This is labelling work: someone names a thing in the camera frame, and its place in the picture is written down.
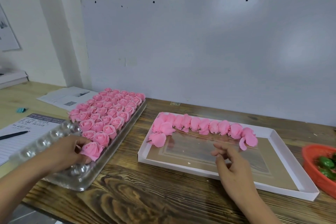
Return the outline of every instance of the floor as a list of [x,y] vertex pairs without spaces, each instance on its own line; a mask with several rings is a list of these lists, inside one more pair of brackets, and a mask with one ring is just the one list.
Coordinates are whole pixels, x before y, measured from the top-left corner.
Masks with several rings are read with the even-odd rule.
[[27,206],[19,205],[12,214],[8,224],[62,224],[42,213],[38,213]]

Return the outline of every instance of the orange basket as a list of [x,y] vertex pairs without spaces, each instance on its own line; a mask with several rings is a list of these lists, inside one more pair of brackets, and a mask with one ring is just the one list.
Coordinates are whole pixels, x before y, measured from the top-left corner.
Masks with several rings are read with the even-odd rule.
[[335,152],[336,148],[320,144],[311,144],[302,148],[304,170],[317,187],[334,198],[336,198],[336,182],[321,174],[314,161],[320,156],[330,158]]

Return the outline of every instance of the lined paper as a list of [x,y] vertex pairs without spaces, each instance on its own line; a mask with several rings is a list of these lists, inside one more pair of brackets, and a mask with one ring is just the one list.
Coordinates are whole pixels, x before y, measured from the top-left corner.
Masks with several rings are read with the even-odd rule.
[[32,113],[27,117],[0,130],[0,136],[21,131],[29,131],[23,135],[0,140],[0,165],[8,161],[10,155],[19,151],[32,141],[61,124],[64,120]]

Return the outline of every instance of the black pen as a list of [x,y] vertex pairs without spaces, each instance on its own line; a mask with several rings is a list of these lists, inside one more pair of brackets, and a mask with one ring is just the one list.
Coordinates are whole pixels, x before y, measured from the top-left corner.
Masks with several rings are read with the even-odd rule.
[[19,136],[19,135],[23,135],[25,133],[27,133],[29,131],[21,131],[21,132],[17,132],[17,133],[13,133],[13,134],[9,134],[9,135],[5,135],[5,136],[0,136],[0,140],[2,139],[7,139],[7,138],[11,138],[11,137],[15,137],[15,136]]

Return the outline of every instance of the hand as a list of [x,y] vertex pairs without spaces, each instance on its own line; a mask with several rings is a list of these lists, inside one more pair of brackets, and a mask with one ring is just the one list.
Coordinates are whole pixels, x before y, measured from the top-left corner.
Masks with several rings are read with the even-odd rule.
[[45,175],[62,171],[77,163],[87,164],[92,160],[83,154],[78,154],[80,152],[78,146],[81,148],[89,142],[89,139],[81,136],[63,137],[31,160],[43,168]]
[[249,162],[233,147],[224,143],[214,143],[215,150],[211,152],[216,157],[216,165],[221,183],[239,208],[250,204],[259,198],[255,188]]

